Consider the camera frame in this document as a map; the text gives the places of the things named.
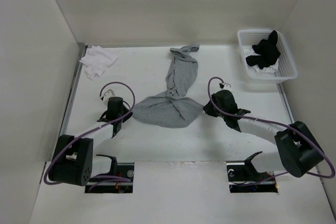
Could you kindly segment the white plastic basket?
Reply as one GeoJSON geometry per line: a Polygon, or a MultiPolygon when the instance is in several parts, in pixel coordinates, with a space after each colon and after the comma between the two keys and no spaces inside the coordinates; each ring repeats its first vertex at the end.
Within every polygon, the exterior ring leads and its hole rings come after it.
{"type": "Polygon", "coordinates": [[[278,58],[279,68],[274,74],[257,74],[247,65],[243,47],[250,47],[258,44],[262,39],[268,39],[272,29],[243,29],[237,32],[238,50],[243,64],[245,80],[249,84],[280,84],[287,80],[295,79],[298,76],[295,61],[282,33],[278,32],[277,48],[281,55],[278,58]]]}

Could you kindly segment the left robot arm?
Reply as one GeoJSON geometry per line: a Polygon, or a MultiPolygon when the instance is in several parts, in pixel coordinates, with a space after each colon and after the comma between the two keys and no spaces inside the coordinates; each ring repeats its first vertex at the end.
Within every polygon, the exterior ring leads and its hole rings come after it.
{"type": "Polygon", "coordinates": [[[94,146],[115,137],[122,124],[132,116],[133,107],[121,97],[111,97],[107,100],[107,110],[92,129],[77,136],[61,135],[44,174],[44,183],[85,186],[97,170],[93,168],[93,158],[105,157],[94,154],[94,146]]]}

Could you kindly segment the grey tank top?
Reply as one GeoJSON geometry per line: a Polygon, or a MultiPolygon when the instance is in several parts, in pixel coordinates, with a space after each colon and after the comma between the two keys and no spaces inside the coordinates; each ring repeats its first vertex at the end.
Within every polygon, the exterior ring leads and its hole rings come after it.
{"type": "Polygon", "coordinates": [[[170,49],[172,60],[165,78],[167,90],[137,103],[133,108],[136,120],[178,129],[189,126],[202,113],[203,106],[186,96],[198,74],[198,61],[191,53],[198,51],[198,44],[170,49]]]}

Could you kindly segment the white tank top in basket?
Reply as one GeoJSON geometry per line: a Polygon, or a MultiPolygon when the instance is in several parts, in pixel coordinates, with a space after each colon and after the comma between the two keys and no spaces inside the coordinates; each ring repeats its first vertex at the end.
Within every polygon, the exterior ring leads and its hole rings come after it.
{"type": "MultiPolygon", "coordinates": [[[[259,56],[259,54],[255,53],[252,46],[243,47],[244,56],[247,58],[248,56],[259,56]]],[[[274,74],[278,71],[279,68],[279,60],[276,61],[274,65],[269,67],[264,67],[260,69],[258,65],[252,66],[252,68],[257,72],[257,74],[274,74]]]]}

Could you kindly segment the white tank top on table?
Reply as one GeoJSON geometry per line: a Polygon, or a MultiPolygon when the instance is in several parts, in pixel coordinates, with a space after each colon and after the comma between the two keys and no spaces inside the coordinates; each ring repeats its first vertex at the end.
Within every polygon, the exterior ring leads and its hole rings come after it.
{"type": "Polygon", "coordinates": [[[79,62],[86,66],[85,73],[90,80],[99,79],[118,59],[114,52],[100,46],[88,48],[79,62]]]}

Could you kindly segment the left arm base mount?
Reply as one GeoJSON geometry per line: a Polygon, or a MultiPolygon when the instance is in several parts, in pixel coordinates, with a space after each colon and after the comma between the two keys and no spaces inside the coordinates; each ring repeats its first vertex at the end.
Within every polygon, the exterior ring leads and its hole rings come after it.
{"type": "Polygon", "coordinates": [[[89,179],[86,194],[131,194],[133,193],[134,163],[118,163],[111,173],[89,179]]]}

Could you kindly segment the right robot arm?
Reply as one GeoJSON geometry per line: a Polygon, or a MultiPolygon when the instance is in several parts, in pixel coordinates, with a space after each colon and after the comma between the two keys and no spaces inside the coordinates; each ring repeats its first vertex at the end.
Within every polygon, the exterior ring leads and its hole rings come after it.
{"type": "Polygon", "coordinates": [[[290,175],[300,178],[325,160],[324,151],[308,127],[297,121],[294,124],[269,121],[252,116],[250,110],[240,109],[233,94],[221,90],[209,97],[203,111],[212,117],[222,118],[225,124],[241,133],[247,133],[276,145],[277,151],[269,158],[290,175]]]}

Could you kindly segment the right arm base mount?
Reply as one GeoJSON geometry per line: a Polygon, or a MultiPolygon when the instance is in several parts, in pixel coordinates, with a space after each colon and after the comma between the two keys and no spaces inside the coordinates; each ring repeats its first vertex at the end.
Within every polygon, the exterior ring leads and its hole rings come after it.
{"type": "Polygon", "coordinates": [[[277,193],[276,180],[260,182],[274,175],[273,172],[257,172],[244,162],[226,163],[229,191],[231,193],[277,193]]]}

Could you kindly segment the black tank top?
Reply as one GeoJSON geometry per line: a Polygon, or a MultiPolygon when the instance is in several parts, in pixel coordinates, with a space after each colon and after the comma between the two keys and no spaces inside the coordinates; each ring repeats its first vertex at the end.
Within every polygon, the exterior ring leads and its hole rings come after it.
{"type": "Polygon", "coordinates": [[[256,55],[246,58],[247,65],[250,67],[258,66],[259,69],[268,68],[275,65],[281,53],[277,48],[278,33],[273,30],[268,39],[262,39],[259,44],[252,45],[256,55]]]}

